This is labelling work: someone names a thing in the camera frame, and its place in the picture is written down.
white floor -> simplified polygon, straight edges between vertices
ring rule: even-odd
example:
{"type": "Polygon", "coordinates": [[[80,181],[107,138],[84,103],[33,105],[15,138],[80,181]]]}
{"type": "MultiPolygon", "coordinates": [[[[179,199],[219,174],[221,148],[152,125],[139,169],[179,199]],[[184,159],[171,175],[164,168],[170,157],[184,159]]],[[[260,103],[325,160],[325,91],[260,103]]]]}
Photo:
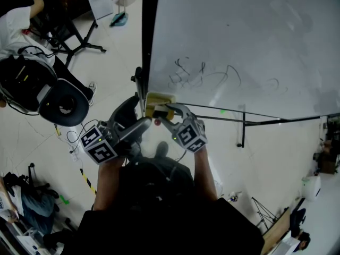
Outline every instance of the white floor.
{"type": "MultiPolygon", "coordinates": [[[[115,13],[117,6],[113,1],[115,13]]],[[[135,84],[130,81],[135,68],[141,66],[141,12],[142,0],[127,8],[129,20],[123,27],[110,28],[113,15],[98,21],[90,42],[102,45],[106,54],[97,50],[84,50],[70,64],[70,71],[84,84],[96,81],[98,92],[95,104],[90,108],[84,123],[92,119],[107,120],[122,101],[132,96],[135,84]]],[[[75,25],[85,37],[92,23],[91,15],[75,20],[75,25]]],[[[67,41],[71,47],[78,45],[75,37],[67,41]]],[[[65,61],[65,55],[59,55],[65,61]]],[[[238,118],[231,112],[193,108],[198,115],[238,118]]],[[[249,120],[261,120],[249,116],[249,120]]],[[[282,125],[252,126],[246,129],[245,148],[237,148],[241,138],[241,125],[217,120],[205,120],[209,143],[209,160],[219,195],[225,198],[232,191],[243,192],[233,205],[252,222],[258,218],[251,201],[257,198],[269,210],[279,212],[291,205],[299,196],[301,178],[310,173],[314,163],[312,155],[319,143],[321,120],[282,125]]],[[[49,182],[64,199],[58,201],[61,214],[79,224],[83,213],[90,210],[95,195],[82,177],[79,168],[97,187],[98,166],[81,150],[79,160],[73,162],[68,144],[63,142],[66,128],[61,128],[61,139],[54,126],[38,116],[24,116],[10,108],[0,110],[0,171],[27,174],[28,165],[36,165],[36,176],[49,182]]],[[[171,140],[163,126],[155,126],[143,135],[142,151],[145,156],[155,153],[160,141],[167,141],[169,156],[179,158],[183,154],[171,140]]],[[[193,155],[187,153],[181,163],[194,171],[193,155]]]]}

handwriting on whiteboard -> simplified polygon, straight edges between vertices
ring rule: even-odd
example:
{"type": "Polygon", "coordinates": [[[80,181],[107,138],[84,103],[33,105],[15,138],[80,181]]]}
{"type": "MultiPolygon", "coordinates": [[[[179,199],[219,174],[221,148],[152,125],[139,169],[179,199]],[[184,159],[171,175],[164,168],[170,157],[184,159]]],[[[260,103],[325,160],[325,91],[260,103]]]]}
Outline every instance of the handwriting on whiteboard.
{"type": "Polygon", "coordinates": [[[207,79],[211,79],[211,77],[218,77],[217,78],[217,84],[213,89],[217,89],[220,87],[223,83],[225,83],[229,77],[230,70],[233,70],[234,74],[237,75],[237,78],[239,80],[238,87],[241,86],[242,80],[240,78],[240,75],[238,71],[232,67],[231,65],[227,65],[225,71],[220,71],[220,72],[212,72],[208,73],[205,71],[206,69],[206,63],[202,62],[200,66],[200,70],[198,73],[190,73],[188,70],[185,69],[185,67],[181,64],[180,59],[175,61],[175,64],[182,70],[182,72],[177,73],[175,72],[172,75],[169,75],[170,82],[168,83],[168,87],[170,88],[171,86],[180,86],[180,88],[187,88],[189,89],[192,88],[198,88],[203,85],[203,83],[207,79]]]}
{"type": "MultiPolygon", "coordinates": [[[[201,65],[195,68],[196,70],[192,70],[192,68],[187,67],[185,62],[182,63],[181,59],[177,59],[175,61],[175,65],[178,67],[178,70],[169,75],[169,88],[195,89],[202,87],[204,83],[208,83],[210,84],[211,90],[216,90],[222,85],[226,84],[228,79],[231,77],[233,77],[232,84],[235,87],[238,88],[242,84],[242,79],[239,75],[239,72],[230,64],[227,64],[225,68],[226,70],[210,71],[207,69],[205,62],[201,62],[201,65]]],[[[261,89],[267,91],[268,93],[275,92],[276,95],[283,95],[288,91],[288,87],[285,87],[284,90],[279,90],[279,87],[279,80],[277,78],[271,78],[266,80],[264,84],[258,85],[256,88],[252,87],[252,89],[261,89]]]]}

vr headset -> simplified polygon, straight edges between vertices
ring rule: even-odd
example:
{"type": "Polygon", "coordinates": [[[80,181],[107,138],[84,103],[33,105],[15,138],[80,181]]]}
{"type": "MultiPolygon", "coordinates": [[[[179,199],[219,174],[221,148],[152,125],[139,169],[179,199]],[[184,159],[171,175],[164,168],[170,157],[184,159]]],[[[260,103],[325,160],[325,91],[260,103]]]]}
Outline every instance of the vr headset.
{"type": "Polygon", "coordinates": [[[37,112],[61,126],[80,124],[89,111],[86,96],[67,80],[58,79],[54,69],[41,57],[46,54],[34,46],[11,49],[0,61],[0,93],[16,111],[32,115],[37,112]],[[28,53],[36,48],[40,53],[28,53]]]}

dustpan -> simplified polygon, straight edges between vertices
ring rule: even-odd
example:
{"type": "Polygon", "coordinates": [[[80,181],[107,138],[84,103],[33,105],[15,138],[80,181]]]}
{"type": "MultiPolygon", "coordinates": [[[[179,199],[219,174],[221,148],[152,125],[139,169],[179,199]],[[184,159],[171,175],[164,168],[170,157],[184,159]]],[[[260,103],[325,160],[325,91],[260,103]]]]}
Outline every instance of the dustpan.
{"type": "Polygon", "coordinates": [[[121,12],[120,0],[118,0],[118,13],[113,17],[110,27],[122,27],[128,21],[128,14],[126,12],[125,0],[123,0],[124,11],[121,12]]]}

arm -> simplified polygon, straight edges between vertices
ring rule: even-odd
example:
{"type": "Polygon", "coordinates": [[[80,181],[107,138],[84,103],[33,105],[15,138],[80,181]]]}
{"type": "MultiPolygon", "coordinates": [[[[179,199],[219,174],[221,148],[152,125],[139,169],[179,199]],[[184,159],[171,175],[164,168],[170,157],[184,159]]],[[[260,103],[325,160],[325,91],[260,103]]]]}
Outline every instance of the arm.
{"type": "Polygon", "coordinates": [[[10,210],[0,212],[0,217],[4,218],[10,224],[18,221],[18,218],[10,210]]]}
{"type": "Polygon", "coordinates": [[[216,201],[217,193],[214,178],[210,170],[207,147],[203,147],[195,154],[194,182],[197,195],[204,200],[216,201]]]}
{"type": "Polygon", "coordinates": [[[9,193],[7,192],[7,189],[5,187],[5,182],[4,182],[4,178],[0,177],[0,192],[3,192],[5,194],[6,199],[8,200],[9,204],[11,205],[11,211],[13,211],[14,213],[18,214],[18,209],[16,208],[16,206],[13,204],[9,193]]]}
{"type": "Polygon", "coordinates": [[[39,12],[44,9],[44,0],[33,0],[34,4],[31,5],[30,18],[36,16],[39,12]]]}
{"type": "Polygon", "coordinates": [[[98,190],[93,210],[107,210],[117,197],[119,171],[125,158],[116,158],[99,165],[98,190]]]}
{"type": "Polygon", "coordinates": [[[0,108],[4,108],[7,106],[6,100],[3,98],[2,95],[0,95],[0,108]]]}

